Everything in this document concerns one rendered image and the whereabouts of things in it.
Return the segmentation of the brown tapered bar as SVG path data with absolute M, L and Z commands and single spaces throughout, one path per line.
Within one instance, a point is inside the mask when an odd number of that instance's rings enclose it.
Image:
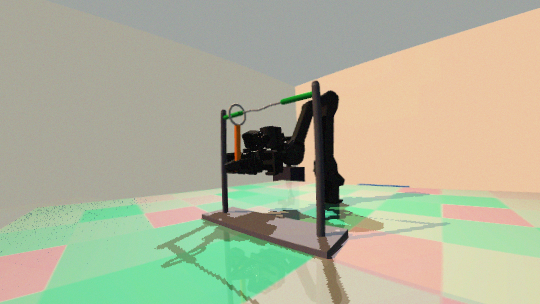
M 241 142 L 240 142 L 240 125 L 244 124 L 246 120 L 246 113 L 244 113 L 244 119 L 241 123 L 235 123 L 232 120 L 231 110 L 233 107 L 238 106 L 242 111 L 245 111 L 239 104 L 233 104 L 229 108 L 230 122 L 234 124 L 234 147 L 235 147 L 235 161 L 241 159 Z

